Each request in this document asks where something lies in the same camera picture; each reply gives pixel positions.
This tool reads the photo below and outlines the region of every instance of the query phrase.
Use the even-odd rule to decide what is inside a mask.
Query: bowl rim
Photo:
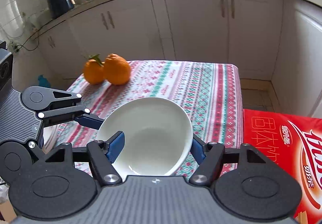
[[[184,149],[183,149],[183,151],[182,151],[182,153],[181,153],[178,161],[176,162],[176,164],[168,172],[166,172],[163,175],[155,175],[155,176],[170,176],[170,175],[174,174],[182,166],[182,164],[184,163],[184,161],[188,157],[189,152],[191,150],[192,141],[193,141],[193,138],[194,138],[194,135],[193,135],[193,127],[192,127],[191,120],[190,120],[188,114],[185,112],[185,110],[179,104],[177,104],[173,100],[167,99],[165,97],[139,97],[137,99],[134,99],[134,100],[131,100],[129,102],[126,102],[126,103],[122,104],[121,106],[119,106],[118,108],[116,108],[111,114],[109,114],[109,116],[111,116],[114,112],[116,112],[118,109],[120,109],[124,105],[128,105],[130,102],[134,102],[134,101],[142,101],[142,99],[158,99],[158,100],[162,100],[162,101],[172,102],[173,104],[175,104],[176,106],[178,106],[181,109],[181,111],[183,112],[184,116],[189,121],[189,123],[188,123],[189,124],[189,127],[190,127],[189,131],[191,133],[190,136],[189,136],[190,144],[187,144],[188,141],[186,141],[185,146],[184,146]],[[109,116],[103,121],[102,125],[99,128],[99,131],[102,128],[102,126],[104,125],[105,121],[109,118]],[[98,140],[99,139],[98,138],[99,131],[96,134],[95,140]]]

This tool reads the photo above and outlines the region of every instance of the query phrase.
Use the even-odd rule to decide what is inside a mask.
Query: kitchen cabinet
[[[151,0],[113,0],[70,19],[78,46],[103,60],[115,53],[126,60],[164,59]]]
[[[68,21],[46,31],[39,37],[39,49],[49,68],[63,79],[76,79],[86,62],[77,46]]]
[[[176,60],[227,63],[227,0],[165,0]]]
[[[278,53],[283,0],[228,0],[229,63],[242,79],[271,80]]]
[[[281,44],[272,84],[285,113],[322,118],[322,9],[284,0]]]

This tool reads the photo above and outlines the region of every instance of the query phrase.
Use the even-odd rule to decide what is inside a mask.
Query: black cable
[[[18,44],[17,46],[21,46],[20,48],[18,48],[18,50],[20,50],[21,48],[25,48],[27,51],[34,51],[38,46],[39,46],[39,32],[40,32],[40,30],[44,27],[44,26],[46,26],[47,24],[49,24],[50,22],[52,22],[53,20],[50,20],[50,21],[48,21],[46,24],[44,24],[44,25],[42,25],[39,29],[38,29],[38,31],[36,31],[35,33],[33,33],[29,38],[27,38],[27,40],[24,42],[24,44],[22,44],[22,45],[20,45],[20,44]],[[29,49],[27,49],[26,47],[24,47],[24,45],[27,43],[27,41],[28,40],[30,40],[30,38],[33,36],[33,35],[35,35],[36,33],[38,32],[38,45],[34,48],[34,49],[32,49],[32,50],[29,50]]]

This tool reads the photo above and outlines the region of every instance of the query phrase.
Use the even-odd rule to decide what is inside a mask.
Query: table
[[[179,104],[191,119],[194,133],[203,141],[224,143],[237,148],[243,140],[243,108],[238,69],[232,64],[187,61],[129,61],[131,79],[123,86],[105,81],[90,85],[81,75],[68,91],[81,93],[91,113],[101,118],[122,104],[148,96],[164,97]],[[63,123],[55,134],[56,143],[70,142],[85,146],[95,139],[97,130],[76,122]],[[75,167],[90,174],[87,163]],[[236,165],[224,165],[223,173]],[[197,168],[191,154],[176,175],[189,178]]]

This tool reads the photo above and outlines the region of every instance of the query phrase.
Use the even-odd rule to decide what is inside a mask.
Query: triangular cutout
[[[46,162],[64,162],[65,159],[65,149],[61,148],[57,150],[54,154],[52,154],[48,159],[46,159]]]
[[[248,163],[266,163],[260,156],[258,156],[251,149],[247,150],[247,162]]]
[[[60,99],[62,97],[71,97],[71,94],[64,93],[64,92],[53,91],[53,93],[56,99]]]

